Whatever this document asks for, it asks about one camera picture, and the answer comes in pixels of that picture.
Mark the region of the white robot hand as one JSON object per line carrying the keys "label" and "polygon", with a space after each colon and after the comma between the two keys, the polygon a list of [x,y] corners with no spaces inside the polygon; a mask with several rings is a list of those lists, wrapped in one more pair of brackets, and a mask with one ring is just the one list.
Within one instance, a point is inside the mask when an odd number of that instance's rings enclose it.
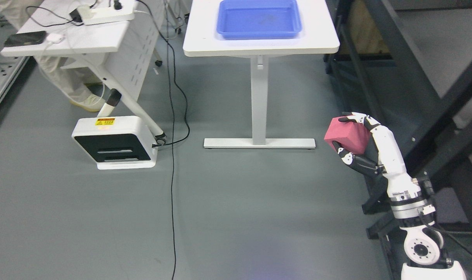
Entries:
{"label": "white robot hand", "polygon": [[421,196],[421,188],[412,182],[412,177],[408,175],[399,146],[388,127],[370,115],[357,112],[344,112],[339,121],[365,126],[372,134],[378,151],[378,163],[375,163],[364,156],[353,154],[339,142],[333,141],[333,147],[345,165],[369,177],[383,175],[388,181],[387,195],[391,201],[403,201]]}

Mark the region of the white robot forearm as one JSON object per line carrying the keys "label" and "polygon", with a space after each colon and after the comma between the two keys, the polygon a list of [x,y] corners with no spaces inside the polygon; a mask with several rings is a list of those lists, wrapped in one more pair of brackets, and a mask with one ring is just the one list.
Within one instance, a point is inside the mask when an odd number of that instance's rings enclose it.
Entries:
{"label": "white robot forearm", "polygon": [[403,263],[402,280],[465,280],[458,261],[444,254],[444,238],[431,226],[436,225],[436,207],[430,201],[433,186],[418,183],[389,183],[387,194],[399,228],[406,232],[403,243],[409,261]]}

